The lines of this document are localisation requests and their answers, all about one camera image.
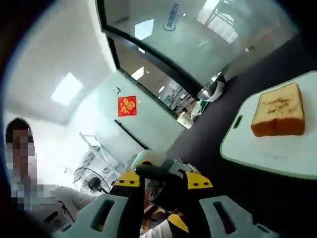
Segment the dark countertop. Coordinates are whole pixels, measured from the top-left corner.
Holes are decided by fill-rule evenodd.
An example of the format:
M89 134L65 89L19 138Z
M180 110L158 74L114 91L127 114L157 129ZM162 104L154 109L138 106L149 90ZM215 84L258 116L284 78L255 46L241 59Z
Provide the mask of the dark countertop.
M240 106L250 95L317 70L317 61L307 49L298 35L229 80L223 95L208 105L167 152L196 166L211 180L217 194L228 195L251 212L255 222L283 235L301 237L317 233L317 181L241 166L223 159L219 149Z

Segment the white wall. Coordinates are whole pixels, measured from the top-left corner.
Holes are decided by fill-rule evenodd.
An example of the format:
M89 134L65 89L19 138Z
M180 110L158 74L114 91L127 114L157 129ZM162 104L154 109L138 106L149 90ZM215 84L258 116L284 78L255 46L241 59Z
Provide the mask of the white wall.
M136 95L136 116L117 116L117 87L121 90L119 97ZM84 134L95 134L117 160L125 163L143 149L114 122L115 119L151 149L162 152L184 128L120 71L106 78L80 104L69 127L80 129Z
M94 4L56 0L21 40L6 72L12 112L66 125L81 100L116 70ZM65 107L51 96L70 72L83 88Z

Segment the cutting board handle hole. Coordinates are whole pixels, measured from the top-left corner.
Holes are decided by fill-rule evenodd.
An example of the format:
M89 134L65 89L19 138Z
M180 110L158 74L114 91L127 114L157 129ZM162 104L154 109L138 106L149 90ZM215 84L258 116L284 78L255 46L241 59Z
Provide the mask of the cutting board handle hole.
M238 119L236 120L235 124L233 125L233 129L237 128L240 125L242 116L243 115L238 116Z
M213 203L214 208L216 209L218 215L220 216L220 219L224 226L224 231L226 234L231 234L236 231L236 227L234 226L232 220L230 219L230 216L226 212L225 208L223 207L221 202L214 202Z

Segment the glass wall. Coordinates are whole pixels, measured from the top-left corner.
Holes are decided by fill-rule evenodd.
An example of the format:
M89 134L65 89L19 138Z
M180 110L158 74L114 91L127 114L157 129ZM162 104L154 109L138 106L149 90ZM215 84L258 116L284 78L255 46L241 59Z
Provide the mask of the glass wall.
M297 31L273 0L105 0L105 6L109 26L172 59L202 85L224 68L228 77L240 73Z
M171 77L151 64L137 52L114 40L120 67L149 93L160 99L177 116L182 112L188 115L196 105L196 100Z

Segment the bread slice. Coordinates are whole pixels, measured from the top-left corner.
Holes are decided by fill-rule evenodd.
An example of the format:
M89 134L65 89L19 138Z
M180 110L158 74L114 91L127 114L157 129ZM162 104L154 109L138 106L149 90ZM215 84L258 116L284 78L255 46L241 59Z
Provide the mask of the bread slice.
M296 82L260 95L251 129L255 136L304 134L303 99Z

